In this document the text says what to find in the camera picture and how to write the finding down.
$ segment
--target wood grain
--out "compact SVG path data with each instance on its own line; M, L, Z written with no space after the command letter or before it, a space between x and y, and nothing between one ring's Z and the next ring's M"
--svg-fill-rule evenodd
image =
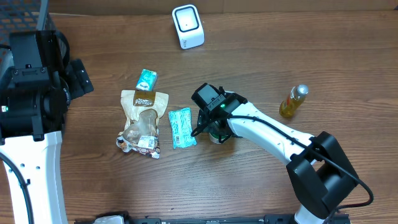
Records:
M115 138L125 116L120 92L134 89L143 68L155 70L167 112L198 108L191 94L204 82L222 85L292 128L336 136L372 188L369 207L344 210L353 223L398 218L398 14L296 12L202 15L206 42L180 50L170 16L54 17L81 58L95 91L72 102L61 172L70 223L128 210L134 217L253 217L294 213L285 167L244 139L172 149L167 116L160 120L159 160L123 154ZM278 114L292 86L310 94L292 120ZM13 223L1 168L0 223ZM367 200L358 187L343 203Z
M184 4L199 13L393 10L398 0L50 0L49 11L92 16L171 14Z

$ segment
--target barcode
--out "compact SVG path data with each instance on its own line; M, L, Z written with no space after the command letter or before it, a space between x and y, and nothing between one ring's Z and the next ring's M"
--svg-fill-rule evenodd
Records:
M153 149L154 148L154 140L150 139L148 142L148 148Z

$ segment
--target brown label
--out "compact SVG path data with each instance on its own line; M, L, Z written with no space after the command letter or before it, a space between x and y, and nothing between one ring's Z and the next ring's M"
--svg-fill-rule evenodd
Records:
M134 106L153 106L155 102L156 92L153 91L136 91L134 94Z

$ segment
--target tissue packet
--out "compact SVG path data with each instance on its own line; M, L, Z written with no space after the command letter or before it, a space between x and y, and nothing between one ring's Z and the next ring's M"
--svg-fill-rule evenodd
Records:
M123 152L131 150L158 159L159 119L165 113L169 96L165 93L123 90L121 104L127 121L116 138Z
M155 87L157 73L143 69L138 79L136 89L143 91L152 91Z
M173 148L196 146L197 141L191 137L191 108L169 112L170 125L173 134Z

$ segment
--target blue packet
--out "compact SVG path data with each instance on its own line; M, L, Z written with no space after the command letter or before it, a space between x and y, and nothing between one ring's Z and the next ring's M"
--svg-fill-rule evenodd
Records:
M136 89L143 91L152 91L155 87L157 73L142 69L141 76L138 79Z
M173 134L173 148L196 146L197 141L191 137L191 108L169 112L170 125Z

